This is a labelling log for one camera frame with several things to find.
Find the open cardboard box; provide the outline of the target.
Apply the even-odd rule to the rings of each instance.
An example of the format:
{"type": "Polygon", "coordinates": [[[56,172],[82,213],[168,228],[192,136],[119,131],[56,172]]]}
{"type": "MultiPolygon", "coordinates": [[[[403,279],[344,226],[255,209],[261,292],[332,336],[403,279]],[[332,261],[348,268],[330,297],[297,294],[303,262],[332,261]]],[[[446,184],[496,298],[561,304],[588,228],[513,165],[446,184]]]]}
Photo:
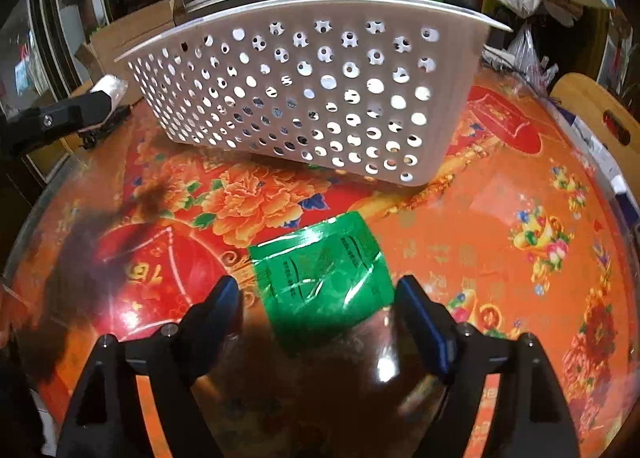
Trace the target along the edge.
{"type": "Polygon", "coordinates": [[[106,25],[94,32],[88,44],[81,44],[74,56],[85,66],[93,82],[104,75],[128,81],[122,105],[132,105],[143,96],[125,61],[115,62],[120,55],[175,26],[176,0],[162,0],[106,25]]]}

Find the green foil packet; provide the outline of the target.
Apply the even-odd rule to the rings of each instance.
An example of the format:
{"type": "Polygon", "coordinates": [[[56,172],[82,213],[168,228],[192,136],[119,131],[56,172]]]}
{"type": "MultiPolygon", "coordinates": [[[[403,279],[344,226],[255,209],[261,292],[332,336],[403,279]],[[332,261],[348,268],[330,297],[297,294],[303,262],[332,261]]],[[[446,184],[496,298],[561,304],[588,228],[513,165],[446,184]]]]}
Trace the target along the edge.
{"type": "Polygon", "coordinates": [[[394,301],[383,252],[356,211],[248,252],[260,300],[285,352],[341,336],[394,301]]]}

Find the white ribbed ball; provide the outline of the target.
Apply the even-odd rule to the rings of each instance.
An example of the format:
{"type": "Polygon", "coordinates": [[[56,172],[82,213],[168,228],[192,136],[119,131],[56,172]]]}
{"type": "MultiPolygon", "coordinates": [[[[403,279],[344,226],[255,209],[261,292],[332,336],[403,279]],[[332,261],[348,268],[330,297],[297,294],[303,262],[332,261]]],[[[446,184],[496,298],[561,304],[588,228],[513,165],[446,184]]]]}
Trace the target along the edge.
{"type": "Polygon", "coordinates": [[[91,93],[103,92],[111,101],[111,110],[115,111],[128,90],[128,82],[111,74],[105,74],[91,88],[91,93]]]}

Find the black phone stand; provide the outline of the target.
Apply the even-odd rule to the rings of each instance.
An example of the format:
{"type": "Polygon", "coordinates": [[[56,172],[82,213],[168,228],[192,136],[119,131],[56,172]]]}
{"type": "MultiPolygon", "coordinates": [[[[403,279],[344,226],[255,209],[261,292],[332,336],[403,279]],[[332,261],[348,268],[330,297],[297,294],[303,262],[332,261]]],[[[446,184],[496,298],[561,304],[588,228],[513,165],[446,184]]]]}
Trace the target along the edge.
{"type": "Polygon", "coordinates": [[[90,149],[95,148],[100,141],[105,140],[109,135],[122,126],[122,124],[128,120],[130,114],[130,105],[119,106],[113,114],[106,119],[106,122],[102,123],[101,126],[79,132],[78,137],[80,137],[80,140],[82,141],[82,147],[85,148],[86,151],[90,151],[90,149]]]}

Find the white perforated plastic basket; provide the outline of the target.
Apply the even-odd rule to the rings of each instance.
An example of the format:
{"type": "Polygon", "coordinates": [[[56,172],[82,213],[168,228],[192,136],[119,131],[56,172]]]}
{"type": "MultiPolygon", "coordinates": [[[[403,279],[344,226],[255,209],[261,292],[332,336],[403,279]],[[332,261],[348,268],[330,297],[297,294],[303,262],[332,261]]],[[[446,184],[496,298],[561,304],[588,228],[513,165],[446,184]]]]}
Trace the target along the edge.
{"type": "Polygon", "coordinates": [[[269,0],[122,53],[171,141],[420,186],[497,22],[430,0],[269,0]]]}

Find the right wooden chair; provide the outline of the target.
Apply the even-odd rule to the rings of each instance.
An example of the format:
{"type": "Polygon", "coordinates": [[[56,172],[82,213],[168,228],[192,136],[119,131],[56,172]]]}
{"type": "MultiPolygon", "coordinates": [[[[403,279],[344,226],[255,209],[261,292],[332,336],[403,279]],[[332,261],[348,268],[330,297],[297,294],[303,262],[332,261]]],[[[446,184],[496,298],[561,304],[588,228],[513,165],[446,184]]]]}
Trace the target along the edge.
{"type": "Polygon", "coordinates": [[[583,74],[562,76],[553,86],[551,97],[585,122],[613,155],[631,191],[639,196],[639,122],[612,93],[583,74]]]}

